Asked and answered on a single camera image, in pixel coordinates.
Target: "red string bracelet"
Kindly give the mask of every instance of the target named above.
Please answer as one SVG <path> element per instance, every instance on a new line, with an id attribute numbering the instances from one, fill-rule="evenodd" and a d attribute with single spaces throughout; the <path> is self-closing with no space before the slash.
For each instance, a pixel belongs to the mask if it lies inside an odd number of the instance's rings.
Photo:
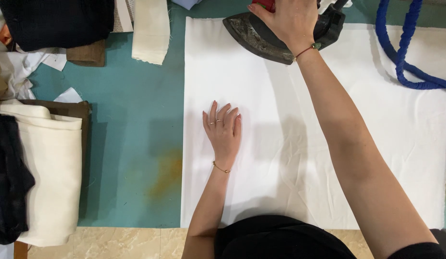
<path id="1" fill-rule="evenodd" d="M 300 54 L 298 54 L 298 55 L 293 59 L 293 62 L 296 62 L 296 60 L 298 59 L 298 57 L 299 57 L 301 54 L 305 53 L 307 50 L 310 50 L 310 49 L 312 49 L 312 48 L 317 48 L 317 49 L 319 49 L 320 47 L 321 47 L 321 44 L 320 44 L 320 43 L 313 43 L 313 44 L 311 44 L 311 46 L 310 46 L 309 48 L 307 48 L 307 49 L 301 51 Z"/>

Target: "table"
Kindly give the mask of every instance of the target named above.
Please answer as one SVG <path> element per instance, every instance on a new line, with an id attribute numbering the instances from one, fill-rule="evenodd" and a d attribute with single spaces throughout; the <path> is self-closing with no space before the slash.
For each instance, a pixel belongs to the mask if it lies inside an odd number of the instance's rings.
<path id="1" fill-rule="evenodd" d="M 105 67 L 68 62 L 60 72 L 41 65 L 30 76 L 38 99 L 73 87 L 93 105 L 79 226 L 180 227 L 185 17 L 228 17 L 249 3 L 203 0 L 191 11 L 169 3 L 171 40 L 162 66 L 132 59 L 133 33 L 115 33 L 106 40 Z M 343 9 L 346 22 L 373 24 L 379 1 L 353 3 Z M 392 0 L 387 24 L 402 25 L 409 4 Z M 446 6 L 424 5 L 418 25 L 446 28 Z"/>

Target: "blue hose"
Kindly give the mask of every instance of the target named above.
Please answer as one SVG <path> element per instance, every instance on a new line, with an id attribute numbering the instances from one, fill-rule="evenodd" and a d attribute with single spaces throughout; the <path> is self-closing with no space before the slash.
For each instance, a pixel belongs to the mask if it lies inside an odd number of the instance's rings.
<path id="1" fill-rule="evenodd" d="M 400 37 L 400 48 L 397 52 L 389 40 L 386 29 L 386 12 L 388 10 L 389 0 L 381 0 L 380 5 L 378 6 L 375 32 L 386 55 L 394 62 L 394 64 L 396 64 L 397 79 L 402 85 L 418 90 L 446 88 L 446 80 L 430 76 L 414 65 L 405 62 L 405 55 L 407 54 L 410 40 L 415 32 L 416 20 L 420 15 L 422 3 L 423 0 L 413 0 L 410 4 L 409 12 L 405 15 L 404 26 L 402 27 L 404 32 Z M 405 78 L 404 70 L 407 70 L 425 82 L 410 82 Z"/>

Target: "woman's left hand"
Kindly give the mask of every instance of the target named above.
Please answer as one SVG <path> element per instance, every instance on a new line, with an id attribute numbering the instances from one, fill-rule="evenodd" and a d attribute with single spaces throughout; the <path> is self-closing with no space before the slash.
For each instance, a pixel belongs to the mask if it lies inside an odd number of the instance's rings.
<path id="1" fill-rule="evenodd" d="M 223 170 L 230 170 L 240 145 L 241 116 L 238 108 L 232 109 L 226 104 L 216 113 L 217 103 L 213 101 L 210 115 L 202 112 L 203 128 L 212 143 L 215 152 L 215 164 Z"/>

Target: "black shirt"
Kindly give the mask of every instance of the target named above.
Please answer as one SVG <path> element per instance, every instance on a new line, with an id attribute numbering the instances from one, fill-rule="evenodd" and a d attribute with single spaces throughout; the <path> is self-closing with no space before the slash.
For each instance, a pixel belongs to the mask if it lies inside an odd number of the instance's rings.
<path id="1" fill-rule="evenodd" d="M 356 259 L 334 235 L 285 216 L 257 216 L 219 229 L 215 259 Z M 402 248 L 388 259 L 446 259 L 435 243 Z"/>

